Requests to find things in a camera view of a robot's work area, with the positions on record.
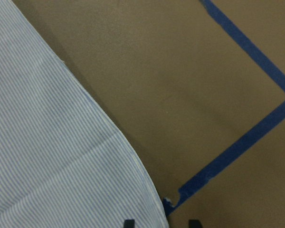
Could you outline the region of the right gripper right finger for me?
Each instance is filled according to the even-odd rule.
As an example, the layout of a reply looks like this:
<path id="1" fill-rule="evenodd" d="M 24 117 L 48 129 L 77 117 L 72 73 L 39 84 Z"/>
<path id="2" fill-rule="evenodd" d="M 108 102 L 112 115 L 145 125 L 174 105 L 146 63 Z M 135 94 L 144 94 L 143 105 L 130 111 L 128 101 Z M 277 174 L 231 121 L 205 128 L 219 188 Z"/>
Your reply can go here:
<path id="1" fill-rule="evenodd" d="M 203 228 L 203 225 L 198 219 L 190 219 L 189 228 Z"/>

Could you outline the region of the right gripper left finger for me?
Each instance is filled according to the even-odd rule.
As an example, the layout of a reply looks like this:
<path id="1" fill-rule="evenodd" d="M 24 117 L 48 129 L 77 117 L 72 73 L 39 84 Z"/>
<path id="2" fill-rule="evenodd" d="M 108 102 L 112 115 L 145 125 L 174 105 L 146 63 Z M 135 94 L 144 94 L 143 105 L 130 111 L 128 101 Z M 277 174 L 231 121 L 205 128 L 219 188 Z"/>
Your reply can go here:
<path id="1" fill-rule="evenodd" d="M 123 223 L 123 228 L 134 228 L 134 219 L 126 219 Z"/>

